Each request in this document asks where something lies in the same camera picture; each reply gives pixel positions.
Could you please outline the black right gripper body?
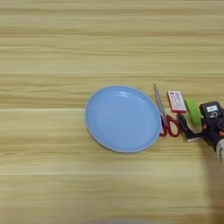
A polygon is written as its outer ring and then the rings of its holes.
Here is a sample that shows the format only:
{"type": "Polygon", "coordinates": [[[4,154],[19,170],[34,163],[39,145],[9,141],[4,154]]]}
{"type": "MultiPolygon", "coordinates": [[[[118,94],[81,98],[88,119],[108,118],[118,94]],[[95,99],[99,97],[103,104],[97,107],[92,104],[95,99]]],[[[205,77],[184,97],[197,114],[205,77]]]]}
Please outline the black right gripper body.
{"type": "Polygon", "coordinates": [[[187,129],[186,139],[188,141],[203,139],[215,151],[224,151],[224,109],[217,108],[208,112],[206,108],[201,108],[200,112],[203,115],[202,131],[194,133],[187,129]]]}

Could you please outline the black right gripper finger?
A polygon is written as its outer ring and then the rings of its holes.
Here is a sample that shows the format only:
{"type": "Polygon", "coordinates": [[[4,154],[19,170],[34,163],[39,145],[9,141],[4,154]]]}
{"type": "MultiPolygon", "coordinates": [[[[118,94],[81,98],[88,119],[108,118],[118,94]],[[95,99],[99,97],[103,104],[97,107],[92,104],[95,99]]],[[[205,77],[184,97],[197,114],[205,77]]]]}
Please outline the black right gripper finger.
{"type": "Polygon", "coordinates": [[[182,114],[178,114],[178,124],[186,138],[194,138],[194,133],[188,127],[186,119],[182,114]]]}

